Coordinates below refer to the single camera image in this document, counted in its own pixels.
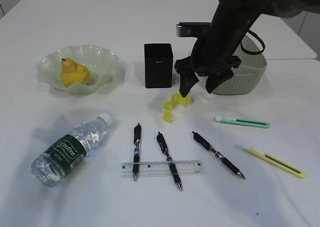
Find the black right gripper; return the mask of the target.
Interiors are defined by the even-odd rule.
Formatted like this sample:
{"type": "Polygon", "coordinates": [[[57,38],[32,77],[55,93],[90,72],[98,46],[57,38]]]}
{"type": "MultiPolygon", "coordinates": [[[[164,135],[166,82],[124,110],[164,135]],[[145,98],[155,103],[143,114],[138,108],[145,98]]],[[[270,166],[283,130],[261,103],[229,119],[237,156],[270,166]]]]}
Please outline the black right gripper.
{"type": "Polygon", "coordinates": [[[240,58],[236,55],[231,56],[222,67],[196,65],[191,56],[177,60],[174,68],[180,74],[179,92],[181,96],[185,98],[192,87],[199,82],[197,75],[209,76],[206,80],[205,88],[211,94],[219,85],[234,76],[232,68],[238,68],[241,62],[240,58]]]}

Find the black blue right robot arm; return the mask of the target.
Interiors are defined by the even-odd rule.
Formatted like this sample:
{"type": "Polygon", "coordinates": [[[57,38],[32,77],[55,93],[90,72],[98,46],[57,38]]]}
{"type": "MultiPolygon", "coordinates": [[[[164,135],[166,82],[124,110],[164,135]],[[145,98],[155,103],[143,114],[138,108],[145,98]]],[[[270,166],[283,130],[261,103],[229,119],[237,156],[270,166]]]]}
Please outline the black blue right robot arm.
{"type": "Polygon", "coordinates": [[[196,38],[191,54],[175,62],[180,76],[179,92],[186,97],[199,77],[206,77],[205,88],[212,93],[234,76],[232,69],[241,61],[234,55],[246,34],[262,14],[292,18],[301,12],[320,12],[320,0],[218,0],[211,22],[179,22],[178,37],[196,38]]]}

